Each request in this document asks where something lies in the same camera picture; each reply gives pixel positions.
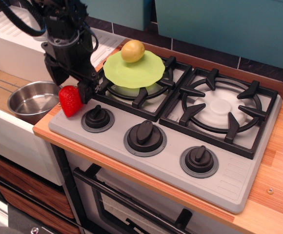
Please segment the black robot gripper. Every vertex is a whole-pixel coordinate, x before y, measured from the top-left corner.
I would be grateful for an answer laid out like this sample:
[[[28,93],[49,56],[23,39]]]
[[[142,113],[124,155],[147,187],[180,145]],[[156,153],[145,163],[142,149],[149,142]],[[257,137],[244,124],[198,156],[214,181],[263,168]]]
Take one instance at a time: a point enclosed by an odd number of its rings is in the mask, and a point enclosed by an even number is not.
[[[45,50],[46,69],[57,85],[62,85],[69,77],[78,81],[78,91],[83,104],[96,94],[98,86],[96,70],[91,56],[98,48],[98,38],[93,31],[76,32],[71,39],[51,36],[41,46]]]

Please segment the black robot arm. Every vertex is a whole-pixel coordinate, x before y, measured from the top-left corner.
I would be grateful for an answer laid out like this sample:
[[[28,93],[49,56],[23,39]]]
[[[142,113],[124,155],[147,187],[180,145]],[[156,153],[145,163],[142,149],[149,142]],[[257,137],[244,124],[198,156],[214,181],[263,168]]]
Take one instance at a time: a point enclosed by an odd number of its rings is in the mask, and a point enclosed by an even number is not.
[[[0,10],[26,34],[47,35],[41,46],[48,73],[57,85],[69,77],[76,79],[81,102],[86,104],[99,86],[97,72],[90,61],[99,42],[86,22],[87,5],[79,0],[22,0],[20,3],[37,22],[37,29],[20,19],[4,0],[0,0]]]

